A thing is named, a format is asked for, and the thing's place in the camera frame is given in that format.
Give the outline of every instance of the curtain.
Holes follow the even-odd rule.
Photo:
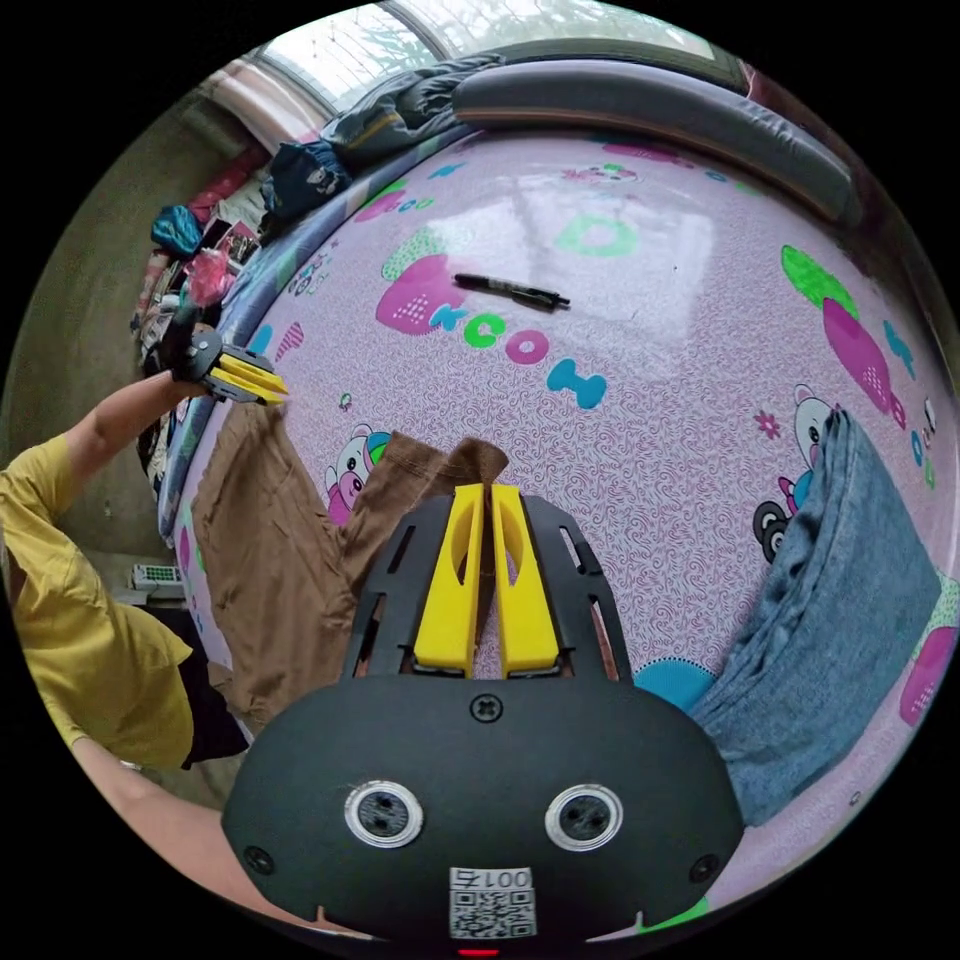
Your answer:
[[[270,156],[284,141],[316,140],[327,123],[306,94],[244,60],[218,70],[200,89],[243,123]]]

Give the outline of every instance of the brown pants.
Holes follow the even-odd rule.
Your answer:
[[[213,616],[233,670],[210,674],[254,728],[312,690],[336,683],[357,597],[379,550],[424,497],[490,485],[506,455],[482,440],[441,453],[394,433],[350,520],[327,517],[283,428],[282,411],[237,404],[227,417],[193,504]],[[478,624],[493,594],[485,543]]]

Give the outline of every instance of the qr code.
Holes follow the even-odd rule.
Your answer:
[[[457,940],[532,937],[537,911],[532,890],[451,890],[450,936]]]

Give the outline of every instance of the window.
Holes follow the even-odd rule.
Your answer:
[[[596,0],[398,0],[458,57],[542,40],[621,40],[714,59],[679,27]]]
[[[597,0],[385,0],[291,30],[255,56],[335,115],[391,76],[490,51],[636,60],[746,88],[737,61],[706,40]]]
[[[338,113],[387,77],[437,60],[412,31],[373,3],[297,27],[267,44],[263,54],[293,67]]]

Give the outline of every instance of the screw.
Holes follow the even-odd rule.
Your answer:
[[[493,723],[503,716],[503,704],[493,694],[482,693],[471,701],[470,716],[480,723]]]
[[[243,851],[243,859],[247,861],[247,865],[251,870],[261,873],[265,877],[269,877],[274,871],[273,857],[271,857],[266,850],[261,850],[259,847],[247,847],[247,849]]]
[[[716,854],[708,853],[701,857],[690,868],[691,883],[706,883],[719,869],[720,858]]]

